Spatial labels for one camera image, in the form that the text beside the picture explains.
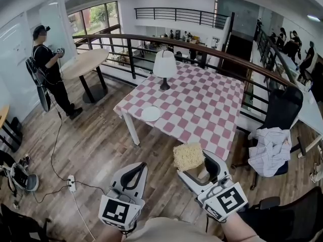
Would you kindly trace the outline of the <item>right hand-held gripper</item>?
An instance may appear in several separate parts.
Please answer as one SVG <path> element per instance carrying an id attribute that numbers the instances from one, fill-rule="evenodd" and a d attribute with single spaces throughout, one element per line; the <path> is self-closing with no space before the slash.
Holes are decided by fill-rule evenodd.
<path id="1" fill-rule="evenodd" d="M 225 161 L 207 150 L 203 150 L 203 154 L 209 182 L 201 183 L 186 171 L 177 170 L 177 174 L 186 187 L 195 192 L 202 209 L 216 221 L 223 222 L 245 206 L 248 200 L 240 184 L 232 181 Z"/>

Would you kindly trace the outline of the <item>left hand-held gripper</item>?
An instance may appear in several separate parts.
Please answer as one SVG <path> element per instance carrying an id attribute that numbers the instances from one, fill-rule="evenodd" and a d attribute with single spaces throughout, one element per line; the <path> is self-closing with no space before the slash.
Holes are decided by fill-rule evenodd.
<path id="1" fill-rule="evenodd" d="M 98 217 L 104 224 L 120 231 L 135 229 L 145 205 L 142 197 L 147 175 L 148 166 L 145 162 L 127 165 L 115 173 L 113 183 L 116 183 L 101 197 Z"/>

